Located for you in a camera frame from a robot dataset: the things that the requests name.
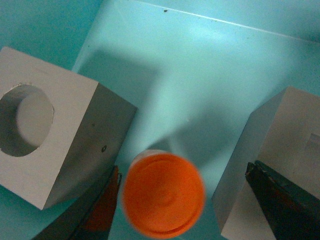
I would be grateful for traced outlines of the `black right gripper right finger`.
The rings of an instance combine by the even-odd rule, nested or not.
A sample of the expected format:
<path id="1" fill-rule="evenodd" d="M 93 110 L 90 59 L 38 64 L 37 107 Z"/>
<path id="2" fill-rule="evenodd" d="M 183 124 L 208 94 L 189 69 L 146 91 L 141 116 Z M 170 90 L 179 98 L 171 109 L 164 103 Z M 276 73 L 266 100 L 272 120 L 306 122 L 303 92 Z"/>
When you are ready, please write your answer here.
<path id="1" fill-rule="evenodd" d="M 318 240 L 320 200 L 257 160 L 245 178 L 277 240 Z"/>

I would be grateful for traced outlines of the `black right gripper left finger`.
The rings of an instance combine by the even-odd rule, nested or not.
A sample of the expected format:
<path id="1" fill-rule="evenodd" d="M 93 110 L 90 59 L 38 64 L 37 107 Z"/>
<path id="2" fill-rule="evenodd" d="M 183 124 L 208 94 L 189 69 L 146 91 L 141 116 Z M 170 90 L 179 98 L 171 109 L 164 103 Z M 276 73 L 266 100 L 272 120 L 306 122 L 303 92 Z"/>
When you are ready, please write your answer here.
<path id="1" fill-rule="evenodd" d="M 121 180 L 122 174 L 115 165 L 33 239 L 107 240 Z"/>

